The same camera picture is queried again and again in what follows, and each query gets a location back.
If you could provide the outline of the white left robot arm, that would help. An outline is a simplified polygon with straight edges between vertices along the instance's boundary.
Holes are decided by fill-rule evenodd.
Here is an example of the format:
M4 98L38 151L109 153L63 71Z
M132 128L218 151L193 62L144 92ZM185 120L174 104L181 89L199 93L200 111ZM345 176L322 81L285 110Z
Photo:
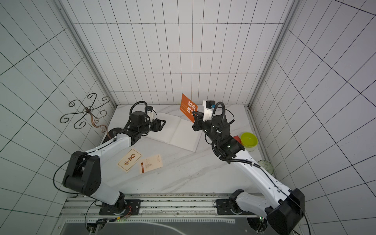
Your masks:
M63 177L63 186L113 207L124 207L124 194L102 181L101 168L116 154L133 146L143 135L162 131L165 120L147 122L141 116L125 128L111 130L112 139L86 152L72 154Z

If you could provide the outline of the orange photo card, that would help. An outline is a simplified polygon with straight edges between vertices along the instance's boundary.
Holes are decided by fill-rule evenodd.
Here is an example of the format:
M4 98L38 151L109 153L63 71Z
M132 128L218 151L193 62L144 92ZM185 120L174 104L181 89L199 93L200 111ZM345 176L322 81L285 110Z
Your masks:
M193 111L197 111L198 106L187 96L182 94L180 111L191 121L194 122Z

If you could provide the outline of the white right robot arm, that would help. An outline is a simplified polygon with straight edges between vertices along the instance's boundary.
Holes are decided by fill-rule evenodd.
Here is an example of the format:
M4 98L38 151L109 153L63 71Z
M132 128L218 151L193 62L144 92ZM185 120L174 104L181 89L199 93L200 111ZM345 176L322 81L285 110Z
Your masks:
M305 218L305 195L299 189L291 190L255 162L244 146L230 135L230 125L224 114L205 120L204 113L194 111L193 117L193 130L202 131L209 137L215 156L242 170L264 196L235 191L230 200L236 213L244 211L264 217L279 235L289 235Z

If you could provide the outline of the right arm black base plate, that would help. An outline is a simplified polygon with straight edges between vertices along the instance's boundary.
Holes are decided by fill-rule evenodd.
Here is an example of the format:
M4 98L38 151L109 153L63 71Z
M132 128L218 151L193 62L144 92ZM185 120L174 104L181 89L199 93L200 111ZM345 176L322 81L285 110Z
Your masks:
M217 199L213 203L218 215L254 215L249 211L241 210L238 205L230 199Z

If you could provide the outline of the white photo album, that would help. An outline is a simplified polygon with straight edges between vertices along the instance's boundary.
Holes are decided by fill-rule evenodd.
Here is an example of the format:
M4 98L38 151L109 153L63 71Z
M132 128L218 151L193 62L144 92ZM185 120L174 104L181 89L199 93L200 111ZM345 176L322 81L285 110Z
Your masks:
M150 132L147 138L192 152L197 150L201 133L193 130L191 121L164 113L159 113L158 119L166 121L162 131Z

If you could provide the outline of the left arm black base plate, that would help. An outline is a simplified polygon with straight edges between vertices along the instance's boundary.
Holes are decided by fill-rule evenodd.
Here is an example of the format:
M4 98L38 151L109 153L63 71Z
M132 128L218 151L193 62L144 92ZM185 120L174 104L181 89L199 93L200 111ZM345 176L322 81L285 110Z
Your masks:
M141 200L131 199L123 200L123 204L120 206L108 205L103 203L101 205L99 215L127 215L131 212L131 215L138 215L141 207Z

